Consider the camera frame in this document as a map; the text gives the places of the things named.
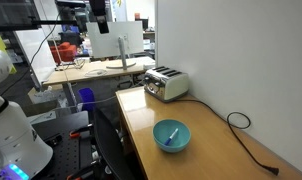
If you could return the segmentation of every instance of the blue bin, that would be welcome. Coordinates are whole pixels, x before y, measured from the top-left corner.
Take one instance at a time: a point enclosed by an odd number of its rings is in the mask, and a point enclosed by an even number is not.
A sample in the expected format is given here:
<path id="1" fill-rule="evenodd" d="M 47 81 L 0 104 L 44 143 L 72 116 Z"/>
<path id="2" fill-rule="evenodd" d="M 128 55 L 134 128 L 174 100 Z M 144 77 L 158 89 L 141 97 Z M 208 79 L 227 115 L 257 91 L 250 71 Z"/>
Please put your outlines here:
<path id="1" fill-rule="evenodd" d="M 79 94 L 82 99 L 82 103 L 95 102 L 93 91 L 90 88 L 83 88 L 79 90 Z M 93 111 L 95 108 L 95 103 L 84 104 L 82 106 L 82 111 Z"/>

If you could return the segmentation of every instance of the white wall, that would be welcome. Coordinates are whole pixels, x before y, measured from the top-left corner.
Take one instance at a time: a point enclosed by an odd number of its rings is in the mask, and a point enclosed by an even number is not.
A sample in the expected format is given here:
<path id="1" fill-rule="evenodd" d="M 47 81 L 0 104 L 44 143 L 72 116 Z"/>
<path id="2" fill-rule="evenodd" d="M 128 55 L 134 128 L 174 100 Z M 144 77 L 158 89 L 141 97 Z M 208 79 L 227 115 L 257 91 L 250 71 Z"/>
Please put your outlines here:
<path id="1" fill-rule="evenodd" d="M 55 0 L 34 0 L 34 4 L 40 16 L 40 20 L 56 20 L 59 12 L 55 4 Z M 53 27 L 54 25 L 42 25 L 42 29 L 46 35 L 51 32 Z M 52 35 L 54 37 L 60 37 L 60 32 L 62 32 L 61 25 L 56 25 Z"/>
<path id="2" fill-rule="evenodd" d="M 128 21 L 134 21 L 134 13 L 149 18 L 149 27 L 155 26 L 155 0 L 126 0 Z"/>
<path id="3" fill-rule="evenodd" d="M 115 13 L 117 22 L 127 21 L 127 3 L 125 0 L 121 1 L 119 6 L 117 0 L 112 0 L 112 10 Z"/>
<path id="4" fill-rule="evenodd" d="M 247 114 L 246 132 L 302 171 L 302 0 L 157 3 L 158 64 L 224 117 Z"/>

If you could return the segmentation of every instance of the blue bowl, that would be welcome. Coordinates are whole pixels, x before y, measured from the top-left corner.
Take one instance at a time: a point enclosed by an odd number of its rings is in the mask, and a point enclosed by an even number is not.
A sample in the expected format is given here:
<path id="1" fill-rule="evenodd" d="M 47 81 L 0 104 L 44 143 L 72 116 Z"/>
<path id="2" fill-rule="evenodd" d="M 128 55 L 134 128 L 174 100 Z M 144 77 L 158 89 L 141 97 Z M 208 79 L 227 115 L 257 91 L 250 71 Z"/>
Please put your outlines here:
<path id="1" fill-rule="evenodd" d="M 178 128 L 177 134 L 171 140 L 169 145 L 164 145 L 171 134 Z M 176 153 L 182 151 L 189 143 L 191 133 L 186 125 L 182 122 L 172 119 L 159 121 L 153 127 L 153 138 L 156 144 L 164 151 Z"/>

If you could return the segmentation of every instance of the blue light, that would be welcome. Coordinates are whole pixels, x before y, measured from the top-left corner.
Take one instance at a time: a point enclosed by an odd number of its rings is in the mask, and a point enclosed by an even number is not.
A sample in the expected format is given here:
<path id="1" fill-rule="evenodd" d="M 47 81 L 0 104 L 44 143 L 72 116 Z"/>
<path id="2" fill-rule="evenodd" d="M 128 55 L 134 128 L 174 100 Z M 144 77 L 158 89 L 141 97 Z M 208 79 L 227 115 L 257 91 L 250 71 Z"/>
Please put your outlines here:
<path id="1" fill-rule="evenodd" d="M 28 180 L 29 179 L 29 176 L 24 173 L 18 166 L 16 166 L 15 164 L 10 164 L 9 165 L 9 168 L 15 172 L 18 176 L 20 176 L 20 178 L 22 180 Z"/>

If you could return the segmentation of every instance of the white panel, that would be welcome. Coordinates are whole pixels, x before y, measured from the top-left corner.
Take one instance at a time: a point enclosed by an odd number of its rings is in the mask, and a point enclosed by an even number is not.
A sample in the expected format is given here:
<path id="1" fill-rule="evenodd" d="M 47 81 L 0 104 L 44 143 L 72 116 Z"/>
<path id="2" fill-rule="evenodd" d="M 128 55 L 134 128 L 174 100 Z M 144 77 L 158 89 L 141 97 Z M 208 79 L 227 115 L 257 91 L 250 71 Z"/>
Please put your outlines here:
<path id="1" fill-rule="evenodd" d="M 15 31 L 20 47 L 24 51 L 29 63 L 32 57 L 38 50 L 45 35 L 42 29 Z M 47 42 L 42 44 L 39 53 L 35 56 L 32 62 L 32 69 L 39 83 L 47 81 L 56 65 Z"/>
<path id="2" fill-rule="evenodd" d="M 158 1 L 158 63 L 302 171 L 302 0 Z"/>
<path id="3" fill-rule="evenodd" d="M 87 23 L 88 34 L 95 58 L 119 56 L 118 38 L 124 38 L 126 54 L 144 52 L 142 22 L 108 22 L 109 33 L 100 34 L 97 23 Z"/>
<path id="4" fill-rule="evenodd" d="M 55 0 L 34 0 L 35 7 L 38 11 L 41 20 L 56 20 L 59 14 Z M 41 25 L 43 31 L 48 35 L 53 29 L 54 25 Z M 59 33 L 62 32 L 61 25 L 56 25 L 52 33 L 53 37 L 60 37 Z"/>
<path id="5" fill-rule="evenodd" d="M 149 18 L 149 27 L 155 27 L 155 0 L 126 0 L 128 21 L 134 21 L 134 13 L 140 13 L 140 18 Z"/>

